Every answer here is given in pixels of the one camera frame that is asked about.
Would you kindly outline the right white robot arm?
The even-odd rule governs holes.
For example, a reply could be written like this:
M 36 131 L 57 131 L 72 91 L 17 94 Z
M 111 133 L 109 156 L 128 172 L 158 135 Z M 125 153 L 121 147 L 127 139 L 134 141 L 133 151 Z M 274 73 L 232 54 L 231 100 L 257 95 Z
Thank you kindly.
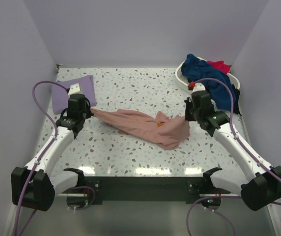
M 202 188 L 207 193 L 223 189 L 240 196 L 253 211 L 281 198 L 281 167 L 273 167 L 233 130 L 225 112 L 215 111 L 210 94 L 195 91 L 185 100 L 185 119 L 196 121 L 200 128 L 219 142 L 244 173 L 247 183 L 237 183 L 216 174 L 220 167 L 203 173 Z

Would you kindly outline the pink t shirt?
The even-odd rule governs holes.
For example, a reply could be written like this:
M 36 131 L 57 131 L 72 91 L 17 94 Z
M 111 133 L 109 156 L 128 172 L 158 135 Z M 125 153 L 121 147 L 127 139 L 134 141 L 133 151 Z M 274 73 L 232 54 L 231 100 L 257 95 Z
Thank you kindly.
M 169 118 L 159 111 L 156 117 L 133 110 L 119 109 L 107 112 L 91 109 L 96 118 L 120 130 L 121 133 L 133 135 L 157 144 L 164 150 L 172 150 L 190 135 L 189 122 L 176 115 Z

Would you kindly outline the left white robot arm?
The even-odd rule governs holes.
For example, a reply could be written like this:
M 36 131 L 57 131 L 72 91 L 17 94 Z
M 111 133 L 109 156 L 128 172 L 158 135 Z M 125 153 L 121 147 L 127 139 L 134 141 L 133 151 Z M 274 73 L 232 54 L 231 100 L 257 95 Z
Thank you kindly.
M 40 152 L 24 167 L 11 173 L 13 204 L 47 211 L 56 196 L 72 190 L 80 193 L 86 182 L 83 171 L 66 168 L 54 177 L 52 171 L 66 148 L 83 129 L 85 120 L 92 117 L 90 102 L 83 94 L 69 96 L 68 107 L 56 121 L 54 131 Z

